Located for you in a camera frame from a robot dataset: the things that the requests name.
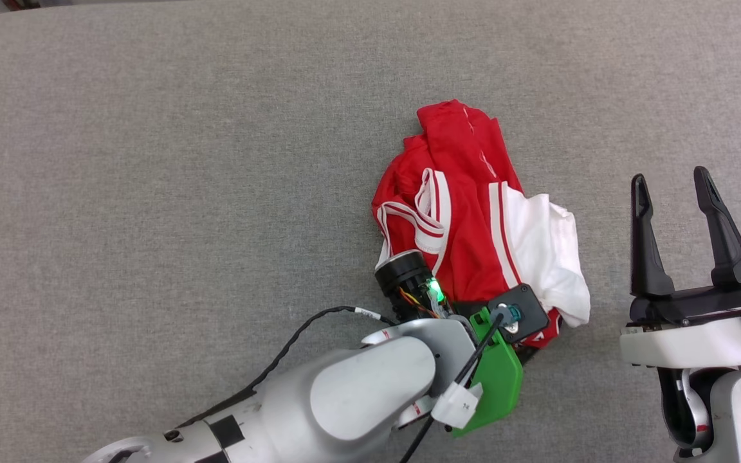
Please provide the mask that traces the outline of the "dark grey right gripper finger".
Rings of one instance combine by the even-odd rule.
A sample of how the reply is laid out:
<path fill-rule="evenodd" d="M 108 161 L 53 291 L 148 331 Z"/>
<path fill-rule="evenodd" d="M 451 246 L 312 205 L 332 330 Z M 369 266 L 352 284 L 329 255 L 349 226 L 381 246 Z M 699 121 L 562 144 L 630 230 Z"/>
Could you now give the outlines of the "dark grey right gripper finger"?
<path fill-rule="evenodd" d="M 663 267 L 653 214 L 646 178 L 637 174 L 630 182 L 630 293 L 635 297 L 667 297 L 675 291 Z"/>
<path fill-rule="evenodd" d="M 712 284 L 719 288 L 741 286 L 741 234 L 738 226 L 718 193 L 709 170 L 695 167 L 693 177 L 698 207 L 708 220 L 715 262 L 711 270 Z"/>

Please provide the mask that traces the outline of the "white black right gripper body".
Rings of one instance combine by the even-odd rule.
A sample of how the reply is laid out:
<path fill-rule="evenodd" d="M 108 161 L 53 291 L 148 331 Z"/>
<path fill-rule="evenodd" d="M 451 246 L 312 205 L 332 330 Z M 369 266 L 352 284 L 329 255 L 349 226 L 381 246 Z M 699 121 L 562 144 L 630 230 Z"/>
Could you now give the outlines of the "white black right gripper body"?
<path fill-rule="evenodd" d="M 634 366 L 741 366 L 741 288 L 709 286 L 638 296 L 619 346 L 623 360 Z"/>

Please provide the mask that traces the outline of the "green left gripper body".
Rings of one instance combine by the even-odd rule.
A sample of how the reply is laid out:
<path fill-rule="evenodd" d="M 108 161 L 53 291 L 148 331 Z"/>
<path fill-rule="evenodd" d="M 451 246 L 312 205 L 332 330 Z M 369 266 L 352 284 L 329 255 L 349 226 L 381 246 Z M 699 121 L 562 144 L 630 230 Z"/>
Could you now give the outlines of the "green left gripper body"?
<path fill-rule="evenodd" d="M 506 418 L 517 406 L 523 376 L 517 352 L 498 329 L 483 349 L 482 357 L 471 375 L 470 387 L 480 384 L 483 390 L 475 414 L 465 428 L 453 429 L 453 437 L 460 439 Z"/>

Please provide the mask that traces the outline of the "red white basketball jersey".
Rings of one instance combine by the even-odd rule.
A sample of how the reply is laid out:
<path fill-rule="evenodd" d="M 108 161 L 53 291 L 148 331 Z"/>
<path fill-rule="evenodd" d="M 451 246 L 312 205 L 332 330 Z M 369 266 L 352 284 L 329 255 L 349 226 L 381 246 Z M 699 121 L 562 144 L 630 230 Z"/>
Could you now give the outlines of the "red white basketball jersey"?
<path fill-rule="evenodd" d="M 532 288 L 549 325 L 524 345 L 542 349 L 563 323 L 589 322 L 576 217 L 547 194 L 526 196 L 496 118 L 458 100 L 418 109 L 421 134 L 403 141 L 371 201 L 380 261 L 420 250 L 451 302 Z"/>

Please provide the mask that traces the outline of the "black cylindrical left gripper motor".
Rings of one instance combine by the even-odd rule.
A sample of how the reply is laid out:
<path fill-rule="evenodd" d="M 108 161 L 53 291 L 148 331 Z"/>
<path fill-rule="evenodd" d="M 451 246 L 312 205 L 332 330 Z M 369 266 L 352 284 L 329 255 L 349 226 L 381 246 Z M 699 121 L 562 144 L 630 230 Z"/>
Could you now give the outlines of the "black cylindrical left gripper motor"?
<path fill-rule="evenodd" d="M 420 250 L 407 250 L 384 260 L 376 267 L 374 278 L 399 322 L 450 316 L 449 301 Z"/>

